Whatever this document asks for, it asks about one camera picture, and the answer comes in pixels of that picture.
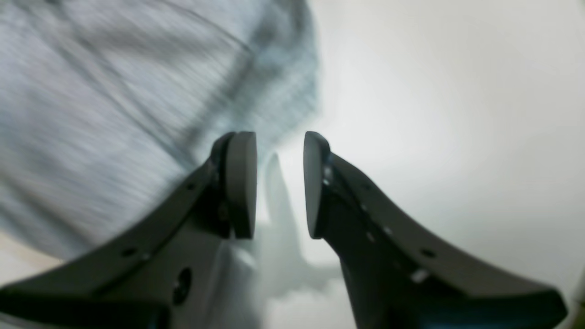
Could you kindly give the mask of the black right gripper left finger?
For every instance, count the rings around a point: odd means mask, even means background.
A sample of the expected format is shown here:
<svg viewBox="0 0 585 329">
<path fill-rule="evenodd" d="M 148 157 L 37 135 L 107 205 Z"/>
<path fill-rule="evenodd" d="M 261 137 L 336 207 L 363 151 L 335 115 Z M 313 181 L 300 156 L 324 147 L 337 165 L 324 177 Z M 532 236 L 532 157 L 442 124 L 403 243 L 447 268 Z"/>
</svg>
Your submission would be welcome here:
<svg viewBox="0 0 585 329">
<path fill-rule="evenodd" d="M 230 242 L 255 231 L 256 135 L 227 133 L 147 217 L 87 254 L 1 289 L 23 329 L 198 329 Z"/>
</svg>

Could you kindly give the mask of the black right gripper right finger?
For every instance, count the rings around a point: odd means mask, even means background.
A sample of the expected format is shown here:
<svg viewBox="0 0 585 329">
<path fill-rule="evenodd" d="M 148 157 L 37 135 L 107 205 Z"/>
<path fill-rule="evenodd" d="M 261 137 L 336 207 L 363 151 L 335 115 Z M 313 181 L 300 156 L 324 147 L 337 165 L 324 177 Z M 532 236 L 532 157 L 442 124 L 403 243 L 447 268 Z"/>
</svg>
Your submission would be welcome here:
<svg viewBox="0 0 585 329">
<path fill-rule="evenodd" d="M 559 291 L 487 264 L 392 202 L 319 133 L 303 144 L 307 226 L 339 257 L 359 329 L 553 329 Z"/>
</svg>

